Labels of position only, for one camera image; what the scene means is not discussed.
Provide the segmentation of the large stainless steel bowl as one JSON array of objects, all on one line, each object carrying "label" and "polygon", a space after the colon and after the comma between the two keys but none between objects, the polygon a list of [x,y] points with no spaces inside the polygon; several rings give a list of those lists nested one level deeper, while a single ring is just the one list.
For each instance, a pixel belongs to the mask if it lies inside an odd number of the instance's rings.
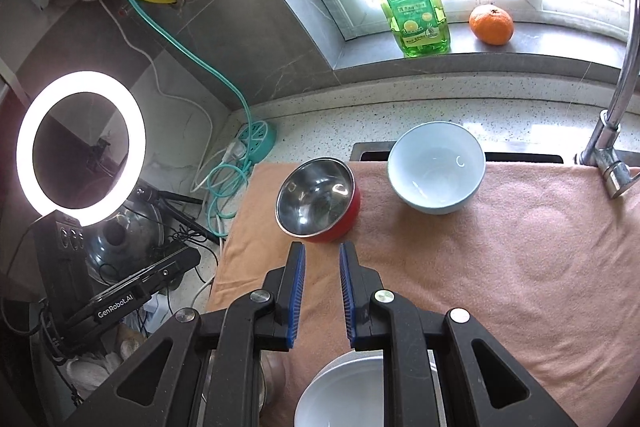
[{"label": "large stainless steel bowl", "polygon": [[[198,413],[195,421],[195,425],[198,427],[204,425],[204,414],[215,363],[215,353],[215,350],[210,350],[205,358],[205,373],[201,383],[200,401],[198,401]],[[284,389],[285,368],[283,365],[283,353],[262,351],[260,354],[259,377],[259,417],[263,417],[270,405],[282,395]]]}]

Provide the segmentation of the plain white plate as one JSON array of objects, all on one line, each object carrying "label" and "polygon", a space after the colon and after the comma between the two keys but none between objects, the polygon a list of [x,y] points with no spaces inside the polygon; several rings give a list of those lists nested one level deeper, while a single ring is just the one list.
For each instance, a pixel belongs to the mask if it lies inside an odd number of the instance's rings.
[{"label": "plain white plate", "polygon": [[384,425],[383,351],[349,351],[327,364],[299,398],[294,426]]}]

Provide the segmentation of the light blue ceramic bowl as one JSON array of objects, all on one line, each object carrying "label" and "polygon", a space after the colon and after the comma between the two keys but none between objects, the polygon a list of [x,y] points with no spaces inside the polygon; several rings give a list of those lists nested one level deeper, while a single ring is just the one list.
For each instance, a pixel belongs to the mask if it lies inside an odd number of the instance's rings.
[{"label": "light blue ceramic bowl", "polygon": [[460,124],[418,124],[395,142],[387,178],[397,196],[427,215],[462,209],[477,193],[486,172],[485,152]]}]

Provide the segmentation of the red steel bowl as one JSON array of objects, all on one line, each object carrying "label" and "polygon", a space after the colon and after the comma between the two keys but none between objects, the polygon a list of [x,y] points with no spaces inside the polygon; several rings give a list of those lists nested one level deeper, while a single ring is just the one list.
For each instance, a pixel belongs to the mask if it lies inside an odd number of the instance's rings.
[{"label": "red steel bowl", "polygon": [[283,181],[274,204],[279,228],[299,241],[329,243],[355,225],[361,192],[345,161],[317,157],[303,162]]}]

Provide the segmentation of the chrome kitchen faucet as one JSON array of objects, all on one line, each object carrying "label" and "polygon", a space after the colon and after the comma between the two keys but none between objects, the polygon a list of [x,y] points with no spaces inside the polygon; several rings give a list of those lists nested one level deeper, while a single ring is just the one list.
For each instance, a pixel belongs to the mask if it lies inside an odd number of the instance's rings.
[{"label": "chrome kitchen faucet", "polygon": [[622,68],[608,107],[600,113],[590,139],[577,156],[579,164],[596,166],[603,178],[609,198],[622,196],[639,181],[620,159],[615,142],[620,123],[629,106],[639,80],[639,0],[630,0],[629,31]]}]

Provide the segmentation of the peach towel mat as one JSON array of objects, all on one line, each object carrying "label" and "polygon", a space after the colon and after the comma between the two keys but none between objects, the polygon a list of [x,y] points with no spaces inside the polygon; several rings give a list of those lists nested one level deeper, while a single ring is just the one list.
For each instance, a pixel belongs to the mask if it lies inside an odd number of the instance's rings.
[{"label": "peach towel mat", "polygon": [[[207,311],[227,308],[285,264],[293,239],[274,204],[295,167],[254,170]],[[639,182],[609,199],[597,168],[492,162],[471,202],[430,216],[395,194],[382,162],[350,168],[361,208],[341,241],[355,244],[362,265],[419,308],[467,309],[578,426],[612,421],[639,379]],[[262,425],[292,426],[312,377],[350,350],[338,245],[306,246],[286,388]]]}]

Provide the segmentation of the black tripod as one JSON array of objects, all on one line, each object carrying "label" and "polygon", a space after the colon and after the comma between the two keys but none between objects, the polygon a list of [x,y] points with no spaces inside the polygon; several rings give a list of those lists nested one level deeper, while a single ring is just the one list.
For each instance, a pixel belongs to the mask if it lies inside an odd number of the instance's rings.
[{"label": "black tripod", "polygon": [[218,239],[213,232],[203,227],[203,225],[200,225],[198,221],[175,206],[175,202],[180,202],[180,204],[201,207],[203,201],[199,198],[171,191],[160,191],[151,185],[138,183],[131,191],[129,199],[133,202],[147,202],[148,204],[157,207],[161,212],[166,213],[166,215],[175,221],[178,221],[180,225],[184,225],[191,231],[205,237],[209,242],[212,242],[215,245],[220,244],[220,239]]}]

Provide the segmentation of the teal power strip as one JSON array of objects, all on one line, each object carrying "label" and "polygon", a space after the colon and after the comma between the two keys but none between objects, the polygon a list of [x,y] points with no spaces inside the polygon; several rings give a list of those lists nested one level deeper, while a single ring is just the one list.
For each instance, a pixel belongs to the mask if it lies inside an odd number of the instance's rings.
[{"label": "teal power strip", "polygon": [[244,126],[238,139],[245,147],[245,156],[252,165],[259,164],[271,152],[276,143],[277,130],[273,124],[264,120],[254,121],[248,127]]}]

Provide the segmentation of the orange tangerine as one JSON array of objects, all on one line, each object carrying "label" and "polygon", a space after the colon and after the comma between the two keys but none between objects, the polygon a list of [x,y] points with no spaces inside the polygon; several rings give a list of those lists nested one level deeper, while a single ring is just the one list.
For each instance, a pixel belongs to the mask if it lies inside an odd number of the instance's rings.
[{"label": "orange tangerine", "polygon": [[504,46],[514,34],[511,15],[493,4],[477,6],[470,14],[469,25],[475,37],[490,46]]}]

